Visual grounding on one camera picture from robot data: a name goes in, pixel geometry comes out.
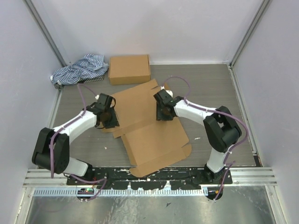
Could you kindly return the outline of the brown cardboard blanks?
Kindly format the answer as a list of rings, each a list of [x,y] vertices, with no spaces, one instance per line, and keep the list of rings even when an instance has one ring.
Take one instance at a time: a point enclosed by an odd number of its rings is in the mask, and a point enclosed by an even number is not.
[[[155,79],[113,94],[119,126],[102,129],[120,137],[128,154],[130,172],[144,177],[186,159],[192,151],[189,138],[178,118],[156,120],[154,94],[160,90]]]

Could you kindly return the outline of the brown cardboard box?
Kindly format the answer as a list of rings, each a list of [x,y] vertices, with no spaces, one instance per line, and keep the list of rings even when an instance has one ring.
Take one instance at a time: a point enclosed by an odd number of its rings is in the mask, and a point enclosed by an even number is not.
[[[149,55],[111,57],[108,71],[111,85],[146,83],[151,80]]]

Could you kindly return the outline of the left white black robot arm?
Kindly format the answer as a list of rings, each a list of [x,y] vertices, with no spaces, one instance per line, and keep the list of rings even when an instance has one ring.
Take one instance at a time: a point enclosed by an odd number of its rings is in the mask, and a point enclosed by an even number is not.
[[[93,166],[70,156],[71,143],[90,128],[111,129],[119,126],[115,113],[116,99],[100,94],[96,102],[85,105],[82,111],[68,122],[43,128],[38,135],[32,163],[54,174],[70,175],[83,185],[96,183]]]

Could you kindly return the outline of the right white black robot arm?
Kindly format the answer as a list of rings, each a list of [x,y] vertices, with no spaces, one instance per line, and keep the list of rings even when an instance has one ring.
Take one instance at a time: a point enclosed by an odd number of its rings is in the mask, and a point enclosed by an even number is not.
[[[157,121],[171,121],[179,117],[194,121],[205,128],[212,150],[204,166],[204,175],[210,184],[218,183],[222,179],[229,149],[242,135],[229,109],[225,106],[217,109],[204,107],[180,96],[174,98],[172,92],[165,89],[157,92],[154,99],[157,105]]]

